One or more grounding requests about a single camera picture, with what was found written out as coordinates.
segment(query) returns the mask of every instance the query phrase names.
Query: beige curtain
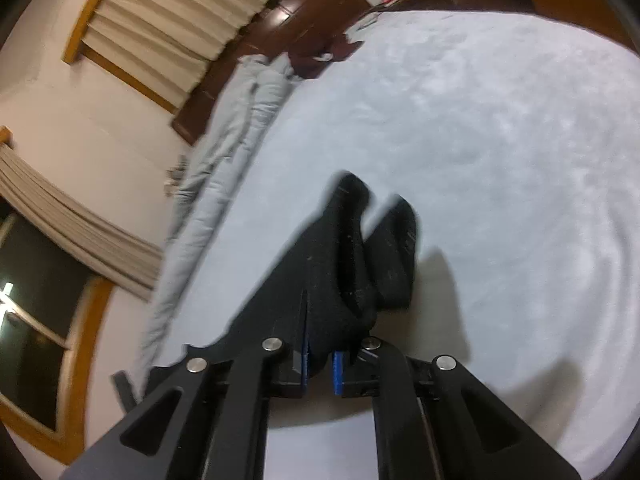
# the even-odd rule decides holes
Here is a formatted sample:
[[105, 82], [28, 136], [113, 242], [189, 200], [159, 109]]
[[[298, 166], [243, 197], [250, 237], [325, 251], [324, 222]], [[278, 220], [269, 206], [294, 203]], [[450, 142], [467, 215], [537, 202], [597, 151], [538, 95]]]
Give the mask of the beige curtain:
[[67, 253], [148, 300], [162, 251], [96, 216], [0, 144], [0, 196]]
[[82, 41], [180, 107], [267, 1], [102, 0]]

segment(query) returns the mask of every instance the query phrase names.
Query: folded blanket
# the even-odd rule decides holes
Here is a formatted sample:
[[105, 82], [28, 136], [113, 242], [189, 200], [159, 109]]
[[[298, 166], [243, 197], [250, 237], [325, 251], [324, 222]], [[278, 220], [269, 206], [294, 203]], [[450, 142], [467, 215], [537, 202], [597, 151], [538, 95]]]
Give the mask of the folded blanket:
[[271, 64], [265, 56], [244, 56], [220, 94], [175, 193], [164, 265], [136, 366], [139, 391], [202, 251], [297, 80], [287, 54]]

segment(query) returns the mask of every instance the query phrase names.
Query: silver screw head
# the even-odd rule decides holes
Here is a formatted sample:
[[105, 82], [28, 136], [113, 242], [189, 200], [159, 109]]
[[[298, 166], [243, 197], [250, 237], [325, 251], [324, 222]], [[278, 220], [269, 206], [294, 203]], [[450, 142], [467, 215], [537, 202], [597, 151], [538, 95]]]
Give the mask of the silver screw head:
[[280, 350], [282, 348], [282, 339], [278, 339], [277, 337], [268, 337], [262, 342], [262, 348], [267, 352]]
[[207, 361], [202, 357], [194, 357], [193, 359], [189, 359], [187, 361], [187, 370], [192, 374], [197, 374], [198, 372], [203, 371], [207, 367]]
[[450, 355], [441, 355], [436, 359], [436, 366], [440, 370], [453, 370], [456, 367], [456, 360]]
[[365, 350], [377, 350], [382, 342], [377, 337], [366, 337], [362, 340], [361, 346]]

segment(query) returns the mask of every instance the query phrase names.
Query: black cloth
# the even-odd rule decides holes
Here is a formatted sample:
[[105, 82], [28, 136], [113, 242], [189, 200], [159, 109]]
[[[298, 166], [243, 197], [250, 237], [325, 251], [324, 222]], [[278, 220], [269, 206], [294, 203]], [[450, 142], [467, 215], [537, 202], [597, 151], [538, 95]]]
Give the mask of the black cloth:
[[[369, 189], [356, 176], [338, 177], [318, 215], [286, 249], [262, 285], [210, 348], [210, 358], [230, 360], [270, 336], [287, 342], [299, 329], [306, 302], [311, 374], [328, 355], [348, 348], [369, 333], [377, 311], [407, 308], [414, 286], [414, 212], [398, 197], [363, 241], [362, 214]], [[172, 371], [153, 368], [146, 394]]]

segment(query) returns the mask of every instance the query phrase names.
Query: white bed sheet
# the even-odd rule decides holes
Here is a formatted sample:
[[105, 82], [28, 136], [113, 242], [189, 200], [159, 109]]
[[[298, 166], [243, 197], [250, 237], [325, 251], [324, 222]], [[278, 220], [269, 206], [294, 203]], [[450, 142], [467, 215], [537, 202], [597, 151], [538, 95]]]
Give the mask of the white bed sheet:
[[[421, 225], [412, 311], [378, 331], [449, 352], [591, 478], [640, 415], [640, 61], [515, 14], [386, 14], [292, 95], [164, 341], [210, 344], [338, 170]], [[372, 415], [327, 378], [276, 402], [265, 478], [376, 477]]]

